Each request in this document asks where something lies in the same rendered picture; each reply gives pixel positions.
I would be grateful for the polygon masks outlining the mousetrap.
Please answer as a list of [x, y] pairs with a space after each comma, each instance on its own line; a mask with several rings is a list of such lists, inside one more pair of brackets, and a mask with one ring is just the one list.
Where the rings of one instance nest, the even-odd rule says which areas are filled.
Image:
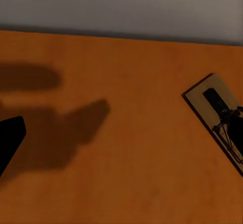
[[183, 98], [243, 175], [243, 156], [227, 134], [231, 116], [243, 118], [243, 106], [222, 78], [214, 73]]

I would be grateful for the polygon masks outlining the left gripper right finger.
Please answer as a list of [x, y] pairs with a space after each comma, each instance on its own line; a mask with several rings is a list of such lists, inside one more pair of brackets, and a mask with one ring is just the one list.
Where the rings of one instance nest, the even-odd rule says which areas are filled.
[[227, 134], [243, 156], [243, 118], [231, 116]]

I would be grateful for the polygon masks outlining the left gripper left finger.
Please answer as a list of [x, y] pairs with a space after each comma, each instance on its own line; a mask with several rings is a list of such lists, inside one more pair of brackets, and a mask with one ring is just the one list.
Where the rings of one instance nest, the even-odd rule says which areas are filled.
[[26, 136], [22, 116], [0, 121], [0, 176]]

